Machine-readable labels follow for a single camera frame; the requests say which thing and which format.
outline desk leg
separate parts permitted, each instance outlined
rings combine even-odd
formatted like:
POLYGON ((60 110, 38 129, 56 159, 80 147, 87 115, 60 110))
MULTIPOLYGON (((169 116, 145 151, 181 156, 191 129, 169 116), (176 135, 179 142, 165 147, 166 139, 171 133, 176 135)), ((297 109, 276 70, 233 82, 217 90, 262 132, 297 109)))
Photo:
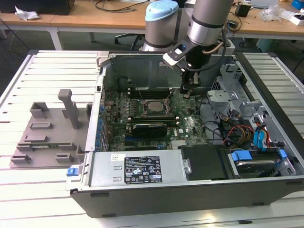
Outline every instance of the desk leg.
POLYGON ((4 29, 0 29, 0 38, 1 39, 7 39, 8 38, 4 29))
POLYGON ((94 43, 96 40, 95 40, 95 35, 93 32, 90 32, 90 38, 91 38, 91 42, 94 43))
POLYGON ((63 46, 61 44, 60 38, 59 38, 59 32, 57 29, 53 29, 49 31, 51 37, 52 37, 52 41, 55 47, 55 50, 57 51, 62 51, 63 50, 63 46))

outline gray plastic stand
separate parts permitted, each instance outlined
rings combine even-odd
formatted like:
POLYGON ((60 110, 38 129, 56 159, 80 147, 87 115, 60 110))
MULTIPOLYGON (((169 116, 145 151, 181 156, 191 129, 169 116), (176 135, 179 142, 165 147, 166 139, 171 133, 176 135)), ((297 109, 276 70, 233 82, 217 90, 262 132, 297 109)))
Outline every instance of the gray plastic stand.
POLYGON ((11 168, 65 168, 84 161, 92 105, 78 109, 71 96, 70 89, 59 91, 65 109, 33 103, 32 117, 11 158, 11 168))

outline office chair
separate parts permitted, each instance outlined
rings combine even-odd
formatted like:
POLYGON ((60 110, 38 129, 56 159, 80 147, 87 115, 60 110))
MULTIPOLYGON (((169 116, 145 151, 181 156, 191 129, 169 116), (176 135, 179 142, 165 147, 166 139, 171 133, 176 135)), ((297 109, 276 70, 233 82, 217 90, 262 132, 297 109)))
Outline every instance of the office chair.
POLYGON ((119 38, 123 38, 123 37, 132 37, 132 36, 136 36, 135 41, 133 42, 132 46, 131 46, 131 51, 134 50, 137 42, 139 40, 142 40, 144 37, 144 34, 134 34, 134 33, 126 33, 126 34, 122 34, 122 35, 118 35, 114 38, 114 43, 115 44, 119 44, 118 39, 119 38))

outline motherboard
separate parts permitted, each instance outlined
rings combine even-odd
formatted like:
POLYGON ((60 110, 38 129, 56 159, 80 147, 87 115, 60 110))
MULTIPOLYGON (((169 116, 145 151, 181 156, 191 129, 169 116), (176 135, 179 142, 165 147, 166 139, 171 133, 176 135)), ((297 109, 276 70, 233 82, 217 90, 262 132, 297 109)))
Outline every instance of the motherboard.
POLYGON ((208 139, 198 106, 199 97, 185 99, 178 89, 105 89, 96 151, 170 150, 205 144, 208 139))

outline power supply label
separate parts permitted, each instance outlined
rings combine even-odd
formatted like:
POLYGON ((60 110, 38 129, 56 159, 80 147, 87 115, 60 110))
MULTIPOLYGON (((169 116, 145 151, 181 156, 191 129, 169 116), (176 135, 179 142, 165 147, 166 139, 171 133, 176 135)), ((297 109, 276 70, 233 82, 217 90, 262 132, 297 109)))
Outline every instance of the power supply label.
POLYGON ((124 182, 146 184, 162 182, 159 156, 131 157, 124 159, 124 182))

